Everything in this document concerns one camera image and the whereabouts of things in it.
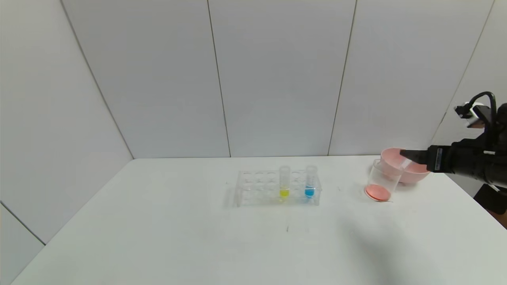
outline pink bowl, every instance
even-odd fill
[[[385,149],[380,154],[383,162],[395,168],[399,167],[405,160],[405,157],[400,155],[400,150],[397,148]],[[402,174],[400,182],[402,183],[416,183],[423,180],[428,176],[429,171],[426,170],[426,165],[412,162]]]

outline clear plastic cup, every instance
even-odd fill
[[[365,187],[366,194],[376,201],[388,201],[391,198],[391,193],[396,189],[402,174],[402,169],[386,165],[380,159],[374,160],[368,185]]]

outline white table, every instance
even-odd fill
[[[363,187],[376,156],[138,159],[14,281],[507,284],[507,231],[444,174]],[[239,170],[319,168],[320,206],[231,207]]]

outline wall panel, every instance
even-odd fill
[[[491,5],[358,1],[330,155],[427,148]]]
[[[232,156],[327,155],[354,0],[210,0]]]

